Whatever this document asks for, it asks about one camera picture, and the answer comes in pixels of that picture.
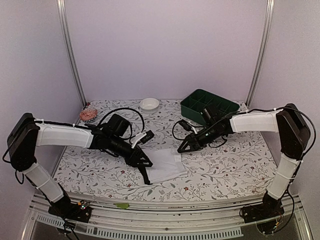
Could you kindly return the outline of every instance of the table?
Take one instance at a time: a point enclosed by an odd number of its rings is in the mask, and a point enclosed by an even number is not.
[[[94,124],[117,108],[138,110],[139,102],[92,101],[91,106],[98,110]],[[247,109],[243,102],[237,103],[242,111]],[[127,110],[117,113],[132,122],[134,133],[141,130],[141,120],[136,113]],[[180,100],[160,100],[157,113],[142,115],[145,129],[152,130],[155,135],[152,140],[141,145],[142,149],[179,147],[181,142],[173,139],[171,132],[176,121],[185,119],[181,116]],[[180,138],[187,134],[180,126],[177,126],[175,133]],[[264,193],[277,168],[260,132],[231,134],[225,145],[184,153],[181,160],[188,171],[188,177],[145,185],[139,170],[126,165],[123,158],[114,158],[98,150],[70,146],[63,153],[54,179],[68,192],[97,197],[156,202],[212,201]]]

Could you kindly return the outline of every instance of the divided green container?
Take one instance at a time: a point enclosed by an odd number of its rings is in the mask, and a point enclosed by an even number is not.
[[[201,112],[206,106],[214,104],[221,117],[236,112],[240,106],[233,101],[217,96],[203,89],[197,89],[181,101],[181,115],[198,124],[206,125]]]

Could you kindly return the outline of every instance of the white wall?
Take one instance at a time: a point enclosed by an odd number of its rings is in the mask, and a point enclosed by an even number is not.
[[[320,136],[320,2],[278,0],[252,108],[295,103],[317,127]],[[265,134],[279,160],[277,134]],[[294,188],[298,191],[312,228],[320,239],[320,145],[304,158]]]
[[[81,109],[54,0],[0,1],[0,154],[25,112],[72,122]],[[42,147],[37,158],[50,171],[61,148]],[[19,185],[14,170],[0,163],[0,239],[15,240],[34,189]]]
[[[265,0],[66,0],[89,101],[184,98],[197,88],[245,100]]]

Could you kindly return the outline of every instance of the white bowl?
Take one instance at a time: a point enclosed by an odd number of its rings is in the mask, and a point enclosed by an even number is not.
[[[158,111],[159,104],[155,98],[145,98],[139,103],[139,106],[144,114],[154,114]]]

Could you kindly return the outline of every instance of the white cloth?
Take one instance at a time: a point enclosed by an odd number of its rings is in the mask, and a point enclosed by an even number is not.
[[[145,168],[150,183],[158,184],[188,176],[188,172],[181,162],[181,155],[177,153],[177,150],[166,148],[160,150],[143,149],[143,151],[153,163],[152,167]]]

